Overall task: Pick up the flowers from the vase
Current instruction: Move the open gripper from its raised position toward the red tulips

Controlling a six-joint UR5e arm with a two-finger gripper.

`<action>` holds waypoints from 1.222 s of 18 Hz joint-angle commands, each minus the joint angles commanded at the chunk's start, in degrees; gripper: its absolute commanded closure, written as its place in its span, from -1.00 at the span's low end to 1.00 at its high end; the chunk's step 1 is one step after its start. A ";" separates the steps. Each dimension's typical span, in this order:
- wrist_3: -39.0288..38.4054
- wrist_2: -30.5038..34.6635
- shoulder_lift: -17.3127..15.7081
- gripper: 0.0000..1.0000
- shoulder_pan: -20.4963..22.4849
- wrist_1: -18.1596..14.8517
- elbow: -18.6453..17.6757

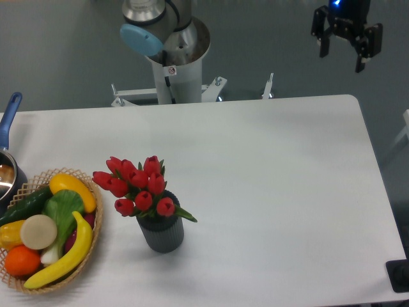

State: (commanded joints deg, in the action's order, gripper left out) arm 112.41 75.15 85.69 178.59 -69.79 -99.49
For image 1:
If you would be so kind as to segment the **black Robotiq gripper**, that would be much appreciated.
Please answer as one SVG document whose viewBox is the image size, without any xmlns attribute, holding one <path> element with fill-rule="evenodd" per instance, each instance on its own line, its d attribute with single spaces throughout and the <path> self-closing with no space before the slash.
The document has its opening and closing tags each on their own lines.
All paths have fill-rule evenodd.
<svg viewBox="0 0 409 307">
<path fill-rule="evenodd" d="M 329 54 L 330 36 L 343 38 L 355 47 L 358 57 L 355 72 L 365 69 L 366 63 L 382 50 L 383 24 L 366 27 L 370 0 L 329 1 L 315 9 L 311 34 L 320 45 L 320 57 Z M 328 20 L 329 28 L 325 29 Z"/>
</svg>

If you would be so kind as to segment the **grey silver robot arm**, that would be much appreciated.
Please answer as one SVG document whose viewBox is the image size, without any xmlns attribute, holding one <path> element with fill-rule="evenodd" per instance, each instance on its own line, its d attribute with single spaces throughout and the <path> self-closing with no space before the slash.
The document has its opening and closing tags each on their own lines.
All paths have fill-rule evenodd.
<svg viewBox="0 0 409 307">
<path fill-rule="evenodd" d="M 330 37 L 350 42 L 357 53 L 355 71 L 382 50 L 383 26 L 367 23 L 370 1 L 329 1 L 315 9 L 311 34 L 320 57 L 329 54 Z M 120 37 L 133 51 L 162 66 L 182 66 L 202 58 L 210 46 L 207 28 L 192 16 L 190 1 L 124 1 Z"/>
</svg>

